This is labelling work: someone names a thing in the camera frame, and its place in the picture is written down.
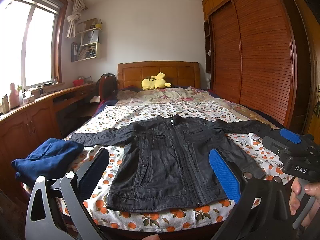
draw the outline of red basket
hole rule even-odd
[[[77,86],[81,86],[83,85],[84,79],[77,79],[77,80],[73,80],[73,86],[77,87]]]

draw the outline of sliding wardrobe door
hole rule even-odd
[[[213,91],[226,100],[239,103],[241,59],[235,8],[229,2],[210,17],[214,40]]]
[[[234,4],[241,33],[240,104],[286,125],[294,68],[290,31],[281,4],[279,0],[234,0]]]

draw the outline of blue gripper pad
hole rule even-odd
[[[210,151],[209,163],[228,199],[234,200],[237,204],[241,197],[239,181],[216,149]]]
[[[301,139],[298,134],[295,134],[294,132],[291,132],[285,128],[280,130],[280,135],[295,144],[301,143]]]

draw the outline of white bedsheet with fruit print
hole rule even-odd
[[[181,117],[201,117],[210,121],[221,119],[226,122],[241,121],[228,109],[214,100],[194,102],[167,103],[150,106],[106,106],[95,118],[90,120],[76,132],[96,133],[111,127],[119,128],[131,122],[154,118],[157,115],[170,117],[179,114]],[[279,157],[263,148],[261,138],[255,134],[226,134],[268,174],[267,179],[280,176],[284,183],[292,177],[283,174]],[[71,170],[77,170],[83,162],[91,161],[101,146],[85,147],[84,151],[71,164]],[[108,146],[110,160],[106,163],[103,173],[90,199],[84,201],[84,206],[92,215],[94,221],[103,226],[124,230],[144,232],[172,232],[189,228],[202,227],[226,219],[234,206],[233,200],[221,200],[207,206],[194,209],[170,209],[157,213],[128,213],[108,210],[106,199],[110,185],[122,163],[124,148]],[[256,199],[253,206],[259,204]],[[61,211],[68,214],[68,210],[60,201]]]

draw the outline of gray handle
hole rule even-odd
[[[305,180],[305,179],[298,179],[298,182],[301,185],[301,192],[299,195],[297,195],[297,198],[299,201],[302,200],[305,191],[304,191],[304,186],[306,184],[309,183],[309,181]],[[295,220],[295,222],[292,224],[292,227],[294,229],[298,228],[301,225],[301,222],[304,220],[304,218],[306,217],[306,215],[309,213],[310,209],[312,208],[314,202],[316,201],[316,198],[311,196],[308,203],[306,204],[306,206],[304,207],[304,209],[301,211],[300,215],[298,216],[298,218]]]

